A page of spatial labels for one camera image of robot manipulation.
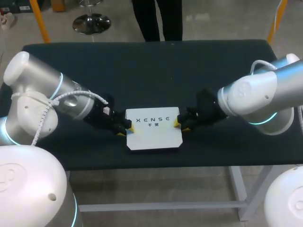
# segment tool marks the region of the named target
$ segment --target black tabletop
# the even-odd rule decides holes
[[[276,59],[261,40],[172,43],[57,43],[24,47],[95,93],[111,93],[116,109],[195,104],[203,87],[214,90],[248,74],[256,59]],[[0,90],[0,116],[11,90]],[[131,154],[126,138],[59,114],[53,134],[38,143],[66,170],[173,166],[242,166],[303,163],[298,117],[278,136],[261,134],[241,118],[184,133],[174,153]]]

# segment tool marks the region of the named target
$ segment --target floor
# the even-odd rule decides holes
[[[183,2],[184,40],[265,39],[279,0]],[[303,2],[288,2],[272,47],[278,57],[293,52],[302,58]],[[76,0],[68,0],[67,9],[65,13],[53,13],[47,4],[44,6],[43,17],[52,42],[143,42],[131,0],[104,0],[97,5],[94,12],[109,16],[112,27],[95,36],[72,30],[73,20],[85,13]],[[15,26],[0,34],[0,52],[5,49],[0,74],[24,45],[43,42],[33,14],[17,17]],[[248,190],[260,170],[260,166],[242,168]],[[226,167],[75,171],[71,173],[71,185],[79,204],[234,199]],[[92,212],[84,213],[83,219],[85,227],[267,227],[262,206],[246,223],[238,221],[234,209]]]

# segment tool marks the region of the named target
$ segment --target orange pole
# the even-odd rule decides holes
[[[45,24],[44,24],[44,21],[43,21],[43,18],[42,18],[42,14],[41,14],[39,5],[37,3],[37,0],[30,0],[30,5],[32,6],[34,15],[36,17],[36,21],[39,25],[43,41],[45,43],[49,43],[51,40],[48,36],[48,33],[47,33],[47,30],[46,30],[46,27],[45,27]]]
[[[278,9],[277,9],[277,12],[276,12],[276,15],[275,15],[276,23],[275,23],[275,20],[274,20],[273,23],[271,24],[270,31],[269,31],[269,34],[267,36],[267,42],[269,44],[271,43],[275,33],[279,29],[279,25],[280,25],[282,16],[284,14],[286,5],[287,5],[287,0],[281,0],[280,3],[279,3]]]

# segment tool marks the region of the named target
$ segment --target round metal base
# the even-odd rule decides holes
[[[93,13],[91,17],[82,15],[74,20],[72,28],[85,35],[100,34],[110,28],[110,20],[99,13]]]
[[[103,0],[82,0],[79,5],[82,7],[86,7],[86,6],[96,6],[98,5],[100,2],[102,2]]]

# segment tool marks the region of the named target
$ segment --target person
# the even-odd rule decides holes
[[[147,42],[160,41],[155,0],[132,0],[134,14]],[[165,41],[181,41],[183,35],[182,0],[157,0]]]

